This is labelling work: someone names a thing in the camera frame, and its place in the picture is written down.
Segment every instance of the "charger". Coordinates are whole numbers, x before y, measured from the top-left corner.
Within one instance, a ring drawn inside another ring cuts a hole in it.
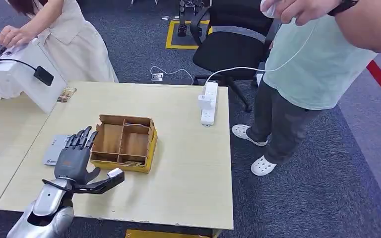
[[[18,62],[32,68],[34,70],[33,76],[36,77],[38,80],[40,80],[42,83],[44,83],[48,87],[50,87],[53,82],[54,76],[50,74],[49,72],[47,72],[47,70],[45,70],[41,66],[34,68],[33,66],[17,59],[0,59],[0,61],[14,61],[14,62]]]
[[[212,99],[206,97],[205,95],[199,95],[198,96],[198,104],[199,104],[199,108],[201,108],[201,110],[212,109],[211,102],[212,102]]]
[[[34,72],[33,75],[48,87],[52,84],[54,78],[53,75],[51,75],[41,66],[37,67],[36,72]]]

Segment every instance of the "man's hand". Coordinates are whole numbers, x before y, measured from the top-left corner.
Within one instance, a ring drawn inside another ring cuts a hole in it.
[[[336,8],[341,0],[266,0],[261,11],[268,10],[273,4],[275,6],[274,16],[281,22],[288,24],[296,18],[296,25],[302,26],[310,20],[318,19]]]

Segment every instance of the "woman's hand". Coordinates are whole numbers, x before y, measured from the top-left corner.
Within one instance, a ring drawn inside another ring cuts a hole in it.
[[[0,44],[7,48],[11,48],[13,46],[28,44],[34,37],[36,37],[34,34],[23,28],[6,26],[0,32]]]

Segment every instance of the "beige dress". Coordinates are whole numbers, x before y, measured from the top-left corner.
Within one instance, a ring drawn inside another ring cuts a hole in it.
[[[65,81],[118,82],[103,39],[76,0],[64,0],[62,14],[38,38]]]

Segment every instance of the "chair backrest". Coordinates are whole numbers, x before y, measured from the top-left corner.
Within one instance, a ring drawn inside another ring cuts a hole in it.
[[[260,11],[260,0],[214,0],[209,9],[210,26],[238,26],[266,36],[272,22]]]

